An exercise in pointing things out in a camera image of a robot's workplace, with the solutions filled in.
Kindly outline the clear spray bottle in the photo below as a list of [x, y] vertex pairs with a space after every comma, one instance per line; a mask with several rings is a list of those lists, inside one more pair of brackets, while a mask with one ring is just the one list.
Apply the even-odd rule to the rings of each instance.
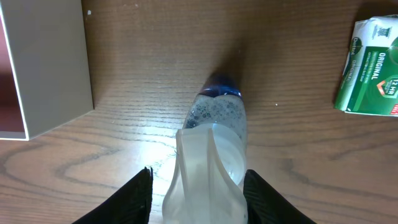
[[247, 223], [241, 185], [247, 124], [235, 78], [214, 73], [176, 133], [174, 175], [162, 204], [164, 223]]

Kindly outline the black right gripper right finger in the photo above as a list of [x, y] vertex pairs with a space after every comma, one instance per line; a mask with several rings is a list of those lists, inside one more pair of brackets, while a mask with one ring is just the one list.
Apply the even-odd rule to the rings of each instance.
[[315, 224], [252, 169], [246, 171], [243, 195], [250, 224]]

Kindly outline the green soap bar pack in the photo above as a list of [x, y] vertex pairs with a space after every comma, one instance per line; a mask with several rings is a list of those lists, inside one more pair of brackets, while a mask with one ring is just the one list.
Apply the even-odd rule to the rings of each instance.
[[397, 116], [397, 15], [355, 22], [335, 108]]

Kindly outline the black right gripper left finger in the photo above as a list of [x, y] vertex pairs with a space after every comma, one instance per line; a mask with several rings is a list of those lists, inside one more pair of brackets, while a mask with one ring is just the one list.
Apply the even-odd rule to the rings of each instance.
[[73, 224], [148, 224], [153, 170], [144, 168], [101, 205]]

